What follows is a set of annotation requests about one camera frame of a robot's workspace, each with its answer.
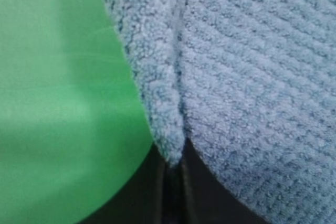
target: light blue fabric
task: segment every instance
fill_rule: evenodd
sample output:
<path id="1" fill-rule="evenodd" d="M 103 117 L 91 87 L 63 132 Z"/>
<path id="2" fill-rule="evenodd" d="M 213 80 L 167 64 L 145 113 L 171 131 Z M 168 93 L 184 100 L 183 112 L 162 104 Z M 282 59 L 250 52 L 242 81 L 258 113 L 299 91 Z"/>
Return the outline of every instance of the light blue fabric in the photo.
<path id="1" fill-rule="evenodd" d="M 104 0 L 154 139 L 270 223 L 336 223 L 336 0 Z"/>

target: microfiber towel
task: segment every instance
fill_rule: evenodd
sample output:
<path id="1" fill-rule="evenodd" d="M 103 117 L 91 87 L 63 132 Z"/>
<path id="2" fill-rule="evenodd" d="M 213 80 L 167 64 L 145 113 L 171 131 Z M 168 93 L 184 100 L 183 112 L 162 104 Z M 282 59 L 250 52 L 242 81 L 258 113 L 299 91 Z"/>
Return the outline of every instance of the microfiber towel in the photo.
<path id="1" fill-rule="evenodd" d="M 154 140 L 274 224 L 336 223 L 336 0 L 104 0 Z"/>

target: blue towel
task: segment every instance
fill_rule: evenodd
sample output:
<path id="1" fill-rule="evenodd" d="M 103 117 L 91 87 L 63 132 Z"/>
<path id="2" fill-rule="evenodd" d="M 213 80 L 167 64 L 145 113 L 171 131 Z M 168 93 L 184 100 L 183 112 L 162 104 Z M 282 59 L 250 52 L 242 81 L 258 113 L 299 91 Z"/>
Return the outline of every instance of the blue towel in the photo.
<path id="1" fill-rule="evenodd" d="M 336 0 L 104 0 L 161 154 L 270 223 L 336 223 Z"/>

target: green object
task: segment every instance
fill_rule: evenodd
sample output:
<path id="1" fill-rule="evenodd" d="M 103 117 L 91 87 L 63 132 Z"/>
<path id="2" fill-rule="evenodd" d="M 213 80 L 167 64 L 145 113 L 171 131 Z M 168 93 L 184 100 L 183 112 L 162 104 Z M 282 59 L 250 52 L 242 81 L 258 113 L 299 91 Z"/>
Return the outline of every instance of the green object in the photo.
<path id="1" fill-rule="evenodd" d="M 0 0 L 0 223 L 79 221 L 151 144 L 101 0 Z"/>

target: towel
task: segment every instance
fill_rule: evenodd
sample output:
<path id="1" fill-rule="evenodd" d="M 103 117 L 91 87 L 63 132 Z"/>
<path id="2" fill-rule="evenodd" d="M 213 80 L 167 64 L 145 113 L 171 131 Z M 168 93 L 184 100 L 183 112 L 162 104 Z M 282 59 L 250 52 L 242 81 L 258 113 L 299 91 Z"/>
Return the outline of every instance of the towel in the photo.
<path id="1" fill-rule="evenodd" d="M 336 223 L 336 0 L 103 0 L 161 154 L 270 223 Z"/>

